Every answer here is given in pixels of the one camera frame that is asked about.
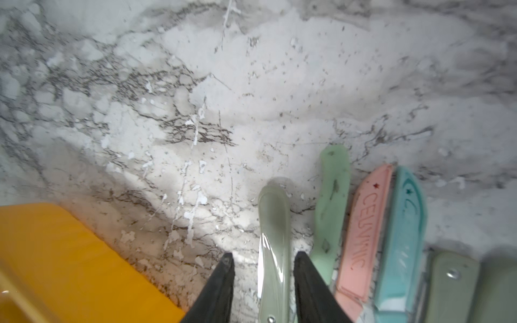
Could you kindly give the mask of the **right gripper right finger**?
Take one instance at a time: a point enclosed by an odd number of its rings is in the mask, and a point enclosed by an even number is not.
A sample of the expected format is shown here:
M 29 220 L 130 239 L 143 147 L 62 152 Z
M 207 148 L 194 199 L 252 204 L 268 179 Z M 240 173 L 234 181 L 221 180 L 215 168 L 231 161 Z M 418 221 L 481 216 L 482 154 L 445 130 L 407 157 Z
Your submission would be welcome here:
M 307 253 L 294 261 L 296 313 L 300 323 L 352 323 L 331 294 Z

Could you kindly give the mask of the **teal ceramic sheathed knife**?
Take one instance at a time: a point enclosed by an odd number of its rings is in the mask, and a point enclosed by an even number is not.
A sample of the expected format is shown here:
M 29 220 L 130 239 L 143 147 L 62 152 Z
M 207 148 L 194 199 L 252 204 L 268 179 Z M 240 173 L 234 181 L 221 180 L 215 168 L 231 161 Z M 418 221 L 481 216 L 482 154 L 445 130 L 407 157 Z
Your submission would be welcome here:
M 420 284 L 427 219 L 417 178 L 398 167 L 374 295 L 375 322 L 409 322 Z

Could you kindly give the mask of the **grey green folding knife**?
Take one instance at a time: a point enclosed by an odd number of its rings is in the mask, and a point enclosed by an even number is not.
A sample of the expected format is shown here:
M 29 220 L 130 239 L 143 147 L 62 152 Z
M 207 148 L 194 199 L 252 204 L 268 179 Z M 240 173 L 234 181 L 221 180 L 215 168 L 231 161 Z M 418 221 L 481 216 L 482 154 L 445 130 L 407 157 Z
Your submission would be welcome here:
M 288 322 L 291 277 L 291 214 L 289 199 L 277 185 L 266 185 L 258 197 L 259 322 Z

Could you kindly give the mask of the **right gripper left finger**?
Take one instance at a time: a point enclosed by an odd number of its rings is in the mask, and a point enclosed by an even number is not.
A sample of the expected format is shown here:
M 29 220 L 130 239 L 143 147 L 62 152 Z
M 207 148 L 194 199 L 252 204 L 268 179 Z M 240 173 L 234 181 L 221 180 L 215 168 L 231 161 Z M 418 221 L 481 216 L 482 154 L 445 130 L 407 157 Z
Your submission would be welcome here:
M 234 278 L 234 258 L 231 252 L 227 252 L 180 323 L 230 322 Z

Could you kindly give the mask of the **green sheathed fruit knife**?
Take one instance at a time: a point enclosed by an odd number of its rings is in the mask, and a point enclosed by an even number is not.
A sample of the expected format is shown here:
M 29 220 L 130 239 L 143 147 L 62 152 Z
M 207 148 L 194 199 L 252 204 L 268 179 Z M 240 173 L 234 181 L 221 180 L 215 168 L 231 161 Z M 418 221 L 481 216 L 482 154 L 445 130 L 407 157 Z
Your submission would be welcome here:
M 310 259 L 326 285 L 330 285 L 342 235 L 351 166 L 343 145 L 329 145 L 320 154 L 323 181 L 315 207 L 314 244 Z

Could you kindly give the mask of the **pink sheathed fruit knife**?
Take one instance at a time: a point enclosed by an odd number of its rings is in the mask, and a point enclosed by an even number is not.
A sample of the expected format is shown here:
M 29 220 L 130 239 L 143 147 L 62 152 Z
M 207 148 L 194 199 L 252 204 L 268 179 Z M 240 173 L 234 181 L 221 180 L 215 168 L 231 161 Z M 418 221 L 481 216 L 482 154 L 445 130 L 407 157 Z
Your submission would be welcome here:
M 370 173 L 355 191 L 335 299 L 356 322 L 368 301 L 393 166 L 384 164 Z

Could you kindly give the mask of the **yellow plastic storage tray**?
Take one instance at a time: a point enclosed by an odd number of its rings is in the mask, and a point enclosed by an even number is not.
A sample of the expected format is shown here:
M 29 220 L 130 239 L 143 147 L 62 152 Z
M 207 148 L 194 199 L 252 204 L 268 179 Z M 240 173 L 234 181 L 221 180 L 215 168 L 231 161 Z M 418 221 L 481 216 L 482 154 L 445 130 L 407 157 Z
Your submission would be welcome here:
M 1 208 L 2 322 L 180 322 L 184 312 L 68 211 Z

